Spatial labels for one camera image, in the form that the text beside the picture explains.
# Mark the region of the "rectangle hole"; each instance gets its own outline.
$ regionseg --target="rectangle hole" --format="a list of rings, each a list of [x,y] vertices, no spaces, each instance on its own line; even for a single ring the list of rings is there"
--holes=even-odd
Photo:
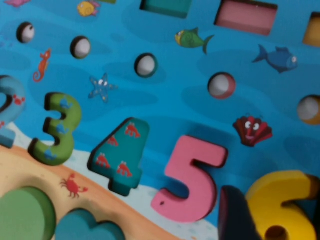
[[[277,5],[263,2],[222,0],[214,25],[267,36],[277,9]]]
[[[192,0],[142,0],[140,9],[148,12],[185,19]]]
[[[314,47],[320,47],[320,12],[313,12],[306,29],[303,43]]]

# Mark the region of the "yellow number 6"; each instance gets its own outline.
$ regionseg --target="yellow number 6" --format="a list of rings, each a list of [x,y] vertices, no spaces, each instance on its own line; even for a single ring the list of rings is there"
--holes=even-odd
[[[317,240],[312,223],[291,201],[315,199],[319,186],[318,178],[295,170],[273,172],[257,180],[246,199],[262,239]]]

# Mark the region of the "number 3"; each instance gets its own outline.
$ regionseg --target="number 3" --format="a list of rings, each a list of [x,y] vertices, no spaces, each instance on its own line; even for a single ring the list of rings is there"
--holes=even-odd
[[[165,175],[184,183],[189,189],[189,196],[182,199],[161,189],[151,202],[152,208],[176,222],[193,223],[203,219],[213,210],[218,194],[214,180],[196,167],[194,160],[222,167],[226,157],[227,150],[221,146],[182,136],[176,143]]]
[[[61,165],[71,157],[74,150],[72,133],[81,121],[81,108],[72,96],[58,92],[45,96],[44,108],[47,111],[58,111],[62,115],[60,119],[46,118],[43,126],[43,131],[54,137],[55,144],[48,146],[34,138],[28,152],[43,164]]]

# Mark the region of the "green fish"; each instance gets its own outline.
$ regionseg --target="green fish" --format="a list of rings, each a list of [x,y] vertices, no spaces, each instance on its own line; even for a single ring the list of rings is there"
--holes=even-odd
[[[208,36],[205,40],[202,40],[198,36],[198,31],[198,27],[192,30],[182,30],[174,36],[175,41],[184,48],[198,48],[202,46],[203,52],[207,54],[208,43],[215,35]]]

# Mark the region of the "green number 3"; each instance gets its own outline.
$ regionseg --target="green number 3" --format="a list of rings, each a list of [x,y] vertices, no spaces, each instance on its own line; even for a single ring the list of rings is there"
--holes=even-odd
[[[61,113],[60,119],[47,117],[43,126],[43,131],[53,136],[55,143],[53,146],[48,146],[34,138],[28,152],[34,159],[43,164],[58,166],[65,163],[74,150],[75,141],[72,133],[81,121],[81,107],[72,96],[51,92],[45,96],[44,108],[47,111]]]

